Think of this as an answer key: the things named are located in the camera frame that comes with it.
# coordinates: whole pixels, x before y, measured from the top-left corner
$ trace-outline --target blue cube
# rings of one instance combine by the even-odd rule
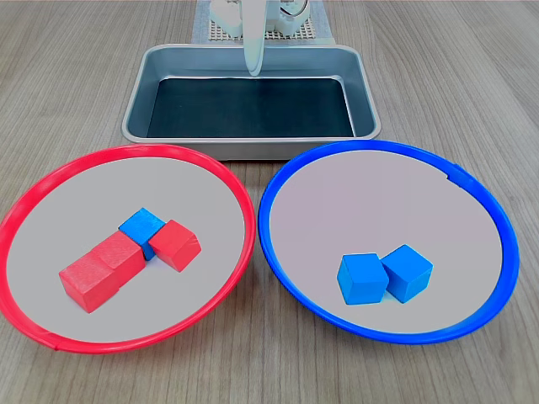
[[[382,259],[389,277],[387,291],[406,303],[427,288],[433,264],[404,244]]]
[[[380,303],[389,282],[376,254],[344,255],[337,280],[347,305]]]
[[[155,252],[150,247],[149,241],[163,226],[165,226],[164,221],[142,208],[127,219],[118,230],[141,246],[144,258],[149,261],[155,256]]]

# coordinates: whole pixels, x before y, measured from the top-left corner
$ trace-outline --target wood grain surface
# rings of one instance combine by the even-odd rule
[[[375,343],[300,306],[257,242],[248,271],[204,321],[110,356],[54,352],[0,316],[0,402],[539,402],[539,3],[336,2],[337,43],[363,56],[380,139],[462,165],[506,209],[517,289],[459,340]],[[189,43],[191,2],[0,2],[0,216],[49,171],[125,143],[142,53]],[[258,207],[280,163],[229,163]]]

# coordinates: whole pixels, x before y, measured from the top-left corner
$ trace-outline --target cube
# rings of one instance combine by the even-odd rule
[[[115,271],[92,252],[60,272],[66,293],[91,313],[118,292]]]
[[[144,258],[149,261],[155,257],[155,252],[148,242],[163,226],[165,226],[164,221],[142,208],[125,221],[119,230],[141,246]]]
[[[175,221],[169,221],[150,240],[150,246],[165,263],[182,272],[200,253],[195,234]]]
[[[389,282],[376,254],[344,255],[337,280],[347,305],[380,303]]]
[[[116,272],[120,287],[146,267],[142,247],[121,231],[98,244],[92,252]]]
[[[427,288],[433,264],[404,244],[382,259],[389,277],[387,291],[406,303]]]

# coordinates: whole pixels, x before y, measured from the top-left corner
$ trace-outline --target red wooden block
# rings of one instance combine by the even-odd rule
[[[175,221],[163,226],[149,243],[156,255],[178,272],[182,272],[201,251],[195,234]]]
[[[91,252],[60,272],[66,293],[91,313],[120,289],[115,271]]]
[[[120,287],[146,267],[141,246],[122,231],[98,244],[92,252],[116,272]]]

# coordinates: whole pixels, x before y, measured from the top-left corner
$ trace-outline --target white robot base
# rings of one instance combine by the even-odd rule
[[[268,0],[265,29],[267,32],[276,31],[284,36],[293,36],[310,16],[308,0]],[[243,36],[241,0],[211,0],[210,18],[232,38]]]

